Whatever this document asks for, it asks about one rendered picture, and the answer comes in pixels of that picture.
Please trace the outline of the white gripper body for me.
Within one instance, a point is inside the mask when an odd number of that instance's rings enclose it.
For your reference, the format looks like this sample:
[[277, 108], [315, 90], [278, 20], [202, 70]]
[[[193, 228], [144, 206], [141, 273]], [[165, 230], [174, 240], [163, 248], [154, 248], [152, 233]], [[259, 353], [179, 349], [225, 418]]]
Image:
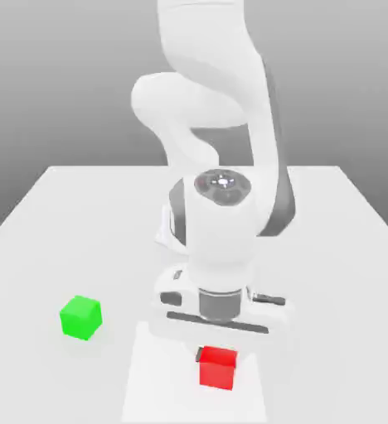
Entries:
[[291, 303], [254, 302], [239, 317], [218, 325], [177, 308], [155, 309], [149, 321], [154, 335], [191, 345], [286, 347], [291, 344]]

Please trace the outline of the small red cube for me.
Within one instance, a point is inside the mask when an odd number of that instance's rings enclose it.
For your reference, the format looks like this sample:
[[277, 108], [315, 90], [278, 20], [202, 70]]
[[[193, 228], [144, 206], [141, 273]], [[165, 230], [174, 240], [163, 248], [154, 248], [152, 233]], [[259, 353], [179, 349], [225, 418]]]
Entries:
[[199, 384], [231, 391], [234, 386], [238, 352], [204, 346], [199, 363]]

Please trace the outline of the small green cube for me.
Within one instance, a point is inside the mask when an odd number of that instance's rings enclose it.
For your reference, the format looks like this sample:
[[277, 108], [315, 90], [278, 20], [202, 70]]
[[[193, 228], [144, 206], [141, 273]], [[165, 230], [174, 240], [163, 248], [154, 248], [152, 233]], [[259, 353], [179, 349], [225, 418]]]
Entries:
[[64, 335], [89, 340], [103, 323], [100, 302], [84, 296], [74, 296], [60, 311]]

